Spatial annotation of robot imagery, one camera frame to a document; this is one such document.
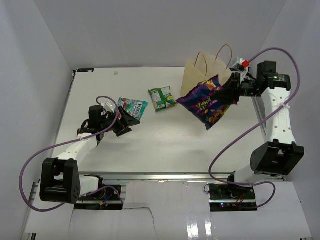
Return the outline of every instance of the brown paper bag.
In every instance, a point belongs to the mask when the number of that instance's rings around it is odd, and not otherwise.
[[[227,65],[224,61],[218,58],[220,51],[225,46],[229,47],[231,50],[230,61]],[[216,56],[211,53],[201,51],[196,57],[187,59],[180,95],[182,97],[186,96],[195,86],[198,85],[198,83],[207,81],[216,75],[219,75],[219,83],[221,85],[225,84],[231,76],[231,71],[228,67],[232,57],[232,48],[228,44],[225,44],[220,48]]]

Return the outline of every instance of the white wall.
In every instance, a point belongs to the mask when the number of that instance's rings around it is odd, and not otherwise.
[[[72,71],[32,0],[0,0],[0,235],[20,239],[27,212],[19,173],[36,151],[51,145]],[[29,196],[47,154],[24,176]]]
[[[286,0],[35,0],[72,69],[184,66],[228,43],[262,46]],[[222,52],[225,61],[228,50]]]
[[[320,1],[288,0],[266,38],[262,50],[280,47],[296,59],[301,72],[301,87],[291,102],[290,119],[298,145],[304,146],[305,155],[288,177],[293,180],[305,217],[314,239],[320,239]],[[283,54],[269,52],[257,61],[277,62],[277,71],[289,74],[292,91],[297,85],[295,69]]]

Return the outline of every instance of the white tabletop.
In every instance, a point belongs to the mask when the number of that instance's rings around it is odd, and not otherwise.
[[[105,95],[149,102],[141,124],[132,132],[116,137],[105,134],[100,145],[79,166],[81,172],[111,173],[205,173],[213,158],[231,141],[258,122],[252,99],[242,97],[225,116],[206,131],[205,125],[183,106],[155,112],[148,89],[171,86],[180,97],[183,67],[95,68],[75,76],[57,143],[75,139],[77,129],[88,118],[96,97]],[[213,172],[233,172],[250,162],[263,144],[260,128],[225,152]],[[67,146],[56,148],[53,156]]]

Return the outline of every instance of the wire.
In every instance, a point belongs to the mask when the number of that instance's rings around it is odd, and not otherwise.
[[[103,190],[103,189],[113,189],[113,190],[115,191],[115,193],[118,195],[119,200],[120,200],[120,202],[122,203],[122,205],[125,204],[124,201],[122,200],[122,198],[121,198],[118,190],[115,189],[113,186],[103,186],[103,187],[99,188],[98,190],[95,190],[95,191],[93,191],[93,192],[87,193],[86,195],[87,195],[87,196],[90,196],[90,195],[96,194],[97,192],[99,192],[99,191],[101,191],[101,190]]]
[[[83,129],[87,125],[88,121],[89,121],[89,119],[84,120],[84,122],[81,124],[80,129]]]
[[[209,184],[207,183],[204,188],[203,188],[203,191],[206,193],[206,194],[209,194],[210,193],[210,190],[209,191],[206,191],[206,186],[209,186]]]
[[[108,96],[98,96],[96,98],[96,102],[100,105],[100,103],[98,102],[98,99],[100,98],[106,98],[106,99],[109,99],[111,100],[114,104],[115,104],[115,109],[116,109],[116,116],[118,116],[119,114],[119,109],[118,109],[118,104],[110,97]],[[117,117],[114,118],[113,122],[111,123],[111,125],[109,127],[107,127],[106,129],[102,130],[102,131],[99,131],[95,134],[92,134],[90,136],[85,136],[82,138],[82,140],[86,140],[86,139],[89,139],[89,138],[93,138],[97,135],[100,135],[100,134],[104,134],[105,132],[107,132],[109,129],[111,129],[114,124],[116,123],[117,121]],[[74,140],[71,140],[71,141],[66,141],[66,142],[62,142],[62,143],[59,143],[59,144],[56,144],[56,145],[53,145],[53,146],[49,146],[49,147],[46,147],[38,152],[36,152],[35,154],[33,154],[26,162],[25,164],[23,165],[22,169],[21,169],[21,172],[20,172],[20,176],[19,176],[19,190],[20,190],[20,193],[21,193],[21,196],[22,196],[22,199],[24,200],[24,202],[28,205],[29,208],[31,208],[32,210],[34,211],[37,211],[37,212],[41,212],[41,213],[45,213],[45,212],[49,212],[49,211],[52,211],[52,210],[55,210],[57,208],[60,208],[62,205],[64,205],[64,203],[61,203],[57,206],[54,206],[54,207],[51,207],[51,208],[47,208],[47,209],[40,209],[40,208],[37,208],[35,206],[32,205],[31,202],[29,202],[28,198],[26,197],[26,194],[24,192],[24,188],[23,188],[23,176],[24,176],[24,173],[25,173],[25,170],[28,166],[28,164],[32,161],[32,159],[34,159],[36,156],[38,156],[39,154],[42,154],[43,152],[46,152],[50,149],[54,149],[54,148],[57,148],[57,147],[61,147],[61,146],[64,146],[64,145],[67,145],[67,144],[73,144],[73,143],[77,143],[81,141],[81,139],[74,139]],[[95,191],[94,193],[97,193],[98,191],[101,191],[103,189],[105,189],[106,187],[102,187],[100,189],[98,189],[97,191]]]
[[[243,193],[240,202],[238,202],[238,205],[242,204],[244,202],[244,199],[245,199],[245,194]]]
[[[261,122],[257,123],[256,125],[254,125],[252,128],[250,128],[248,131],[246,131],[245,133],[243,133],[242,135],[240,135],[238,138],[236,138],[233,142],[231,142],[229,145],[227,145],[212,161],[212,163],[209,166],[209,175],[211,178],[213,178],[216,181],[219,181],[221,183],[224,184],[231,184],[231,185],[240,185],[240,186],[259,186],[259,185],[263,185],[263,184],[270,184],[273,186],[273,192],[271,197],[264,203],[262,203],[261,205],[255,206],[255,207],[246,207],[247,209],[255,209],[255,208],[260,208],[263,207],[264,205],[268,204],[272,198],[274,197],[275,193],[276,193],[276,185],[274,185],[272,182],[270,181],[263,181],[263,182],[259,182],[259,183],[255,183],[255,184],[251,184],[251,183],[243,183],[243,182],[232,182],[232,181],[226,181],[226,180],[222,180],[220,178],[215,177],[212,174],[212,167],[214,166],[214,164],[216,163],[216,161],[221,157],[222,154],[224,154],[229,148],[231,148],[235,143],[237,143],[240,139],[242,139],[243,137],[245,137],[246,135],[248,135],[249,133],[251,133],[253,130],[255,130],[256,128],[260,127],[262,124],[264,124],[266,121],[268,121],[269,119],[271,119],[274,115],[276,115],[280,110],[282,110],[284,108],[284,105],[287,105],[298,93],[299,88],[300,88],[300,84],[301,84],[301,77],[300,77],[300,71],[299,71],[299,67],[297,62],[295,61],[294,57],[287,52],[286,50],[279,48],[279,47],[271,47],[271,48],[267,48],[261,52],[259,52],[257,55],[255,55],[253,58],[251,58],[249,60],[249,63],[251,63],[253,60],[255,60],[257,57],[259,57],[261,54],[267,52],[267,51],[271,51],[271,50],[277,50],[277,51],[281,51],[283,53],[285,53],[292,61],[295,71],[296,71],[296,75],[297,75],[297,85],[296,88],[293,92],[293,94],[283,103],[283,105],[280,105],[279,108],[277,110],[275,110],[273,113],[271,113],[269,116],[267,116],[264,120],[262,120]]]
[[[233,206],[233,207],[237,206],[237,204],[238,204],[238,202],[239,202],[240,200],[241,200],[241,199],[238,198],[238,199],[236,200],[236,202],[232,203],[232,206]]]
[[[108,196],[105,200],[103,200],[102,202],[105,204],[110,198],[112,197],[112,195]]]
[[[104,194],[102,195],[102,197],[100,197],[100,198],[93,198],[94,200],[101,200],[101,199],[103,199],[105,196],[106,196],[106,193],[107,193],[107,190],[106,189],[104,189]]]

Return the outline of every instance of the red part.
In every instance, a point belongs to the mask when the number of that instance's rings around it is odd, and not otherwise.
[[[244,60],[244,62],[242,63],[242,66],[243,66],[244,68],[249,67],[249,65],[250,65],[250,62],[248,62],[247,60]]]

